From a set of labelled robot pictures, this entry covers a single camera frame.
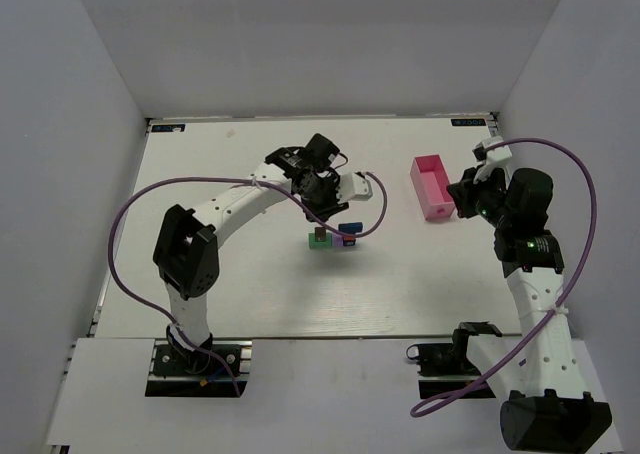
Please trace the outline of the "olive brown cube block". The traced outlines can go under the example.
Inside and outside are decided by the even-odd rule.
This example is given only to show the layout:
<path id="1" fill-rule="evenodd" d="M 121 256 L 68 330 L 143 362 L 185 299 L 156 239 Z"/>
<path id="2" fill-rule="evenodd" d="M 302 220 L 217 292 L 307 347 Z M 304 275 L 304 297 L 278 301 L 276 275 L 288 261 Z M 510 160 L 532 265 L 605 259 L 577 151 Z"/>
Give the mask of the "olive brown cube block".
<path id="1" fill-rule="evenodd" d="M 316 227 L 314 229 L 314 240 L 316 242 L 325 242 L 327 239 L 327 231 L 323 227 Z"/>

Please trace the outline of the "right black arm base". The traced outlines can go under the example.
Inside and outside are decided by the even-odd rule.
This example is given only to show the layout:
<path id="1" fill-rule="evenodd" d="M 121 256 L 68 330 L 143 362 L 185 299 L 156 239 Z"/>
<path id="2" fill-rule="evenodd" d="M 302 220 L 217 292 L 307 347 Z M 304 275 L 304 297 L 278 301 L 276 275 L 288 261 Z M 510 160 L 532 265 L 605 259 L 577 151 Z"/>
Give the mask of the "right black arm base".
<path id="1" fill-rule="evenodd" d="M 406 349 L 407 360 L 418 366 L 421 400 L 462 389 L 480 376 L 466 354 L 469 338 L 479 335 L 503 336 L 489 322 L 461 322 L 450 341 L 414 343 Z"/>

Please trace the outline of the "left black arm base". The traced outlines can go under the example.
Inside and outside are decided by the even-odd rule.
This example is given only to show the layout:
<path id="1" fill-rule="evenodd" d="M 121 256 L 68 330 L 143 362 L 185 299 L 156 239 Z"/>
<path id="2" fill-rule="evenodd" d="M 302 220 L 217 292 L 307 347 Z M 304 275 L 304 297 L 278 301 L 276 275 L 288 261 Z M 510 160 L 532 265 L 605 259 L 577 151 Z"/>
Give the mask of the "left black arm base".
<path id="1" fill-rule="evenodd" d="M 249 380 L 252 342 L 219 341 L 212 350 L 229 365 L 243 394 Z M 196 353 L 189 363 L 166 340 L 156 340 L 146 381 L 147 398 L 237 398 L 233 381 L 220 361 Z"/>

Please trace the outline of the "dark blue long block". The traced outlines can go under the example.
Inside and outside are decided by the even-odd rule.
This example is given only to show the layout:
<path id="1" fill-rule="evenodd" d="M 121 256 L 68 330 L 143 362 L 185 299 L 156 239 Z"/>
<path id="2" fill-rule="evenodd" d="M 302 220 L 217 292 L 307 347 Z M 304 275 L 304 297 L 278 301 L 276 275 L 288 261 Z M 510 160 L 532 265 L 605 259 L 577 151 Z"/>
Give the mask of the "dark blue long block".
<path id="1" fill-rule="evenodd" d="M 346 234 L 359 234 L 363 232 L 363 224 L 361 222 L 341 223 L 338 230 Z"/>

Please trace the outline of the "pink plastic box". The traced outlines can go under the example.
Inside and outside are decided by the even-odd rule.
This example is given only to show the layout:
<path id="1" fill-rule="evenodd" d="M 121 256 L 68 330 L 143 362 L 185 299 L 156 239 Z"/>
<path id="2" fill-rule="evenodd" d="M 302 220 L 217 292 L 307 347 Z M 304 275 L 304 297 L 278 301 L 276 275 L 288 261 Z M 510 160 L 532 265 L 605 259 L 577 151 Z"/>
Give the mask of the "pink plastic box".
<path id="1" fill-rule="evenodd" d="M 447 219 L 453 214 L 455 204 L 446 190 L 450 181 L 439 155 L 415 157 L 410 178 L 426 221 Z"/>

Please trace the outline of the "purple cube block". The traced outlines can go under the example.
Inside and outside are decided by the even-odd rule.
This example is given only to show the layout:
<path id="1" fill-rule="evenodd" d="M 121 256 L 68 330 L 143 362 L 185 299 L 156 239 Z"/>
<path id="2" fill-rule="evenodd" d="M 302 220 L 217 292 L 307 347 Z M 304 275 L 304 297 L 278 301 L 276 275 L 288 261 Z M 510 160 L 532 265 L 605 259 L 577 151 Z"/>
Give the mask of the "purple cube block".
<path id="1" fill-rule="evenodd" d="M 339 235 L 332 235 L 332 247 L 333 248 L 342 248 L 344 246 L 343 238 Z"/>

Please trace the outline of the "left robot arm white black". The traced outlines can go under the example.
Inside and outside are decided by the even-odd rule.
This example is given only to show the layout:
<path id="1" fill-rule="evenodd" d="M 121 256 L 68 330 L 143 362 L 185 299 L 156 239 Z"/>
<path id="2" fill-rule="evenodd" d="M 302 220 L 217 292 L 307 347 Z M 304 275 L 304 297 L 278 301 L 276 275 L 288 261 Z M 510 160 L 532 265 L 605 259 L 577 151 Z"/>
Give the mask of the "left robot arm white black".
<path id="1" fill-rule="evenodd" d="M 338 200 L 340 177 L 331 167 L 339 155 L 339 148 L 317 133 L 303 147 L 270 153 L 252 174 L 217 197 L 189 209 L 177 204 L 166 212 L 153 261 L 169 293 L 174 325 L 167 338 L 175 348 L 211 347 L 206 294 L 219 277 L 220 248 L 243 225 L 290 194 L 310 210 L 310 221 L 325 222 L 348 207 Z"/>

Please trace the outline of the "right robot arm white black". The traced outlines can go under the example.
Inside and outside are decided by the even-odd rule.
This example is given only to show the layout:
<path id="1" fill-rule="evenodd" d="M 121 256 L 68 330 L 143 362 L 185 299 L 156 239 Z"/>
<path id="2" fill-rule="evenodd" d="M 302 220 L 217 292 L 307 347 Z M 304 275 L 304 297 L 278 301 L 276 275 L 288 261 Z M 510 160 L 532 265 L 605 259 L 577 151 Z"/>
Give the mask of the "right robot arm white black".
<path id="1" fill-rule="evenodd" d="M 575 355 L 564 292 L 564 260 L 547 229 L 552 178 L 496 168 L 484 180 L 475 167 L 448 186 L 461 218 L 481 216 L 494 229 L 494 251 L 514 298 L 522 349 L 502 368 L 508 348 L 495 328 L 472 326 L 466 356 L 499 400 L 499 425 L 512 451 L 585 453 L 611 426 L 608 403 L 589 392 Z"/>

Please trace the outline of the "green wood block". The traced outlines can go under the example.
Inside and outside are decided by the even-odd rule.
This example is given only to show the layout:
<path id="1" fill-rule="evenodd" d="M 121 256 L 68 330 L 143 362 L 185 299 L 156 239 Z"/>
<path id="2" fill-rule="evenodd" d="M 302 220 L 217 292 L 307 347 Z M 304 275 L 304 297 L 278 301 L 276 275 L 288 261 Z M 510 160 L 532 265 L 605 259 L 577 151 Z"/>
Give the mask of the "green wood block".
<path id="1" fill-rule="evenodd" d="M 311 250 L 331 249 L 333 247 L 333 236 L 329 233 L 325 234 L 322 238 L 317 239 L 314 233 L 309 233 L 308 247 Z"/>

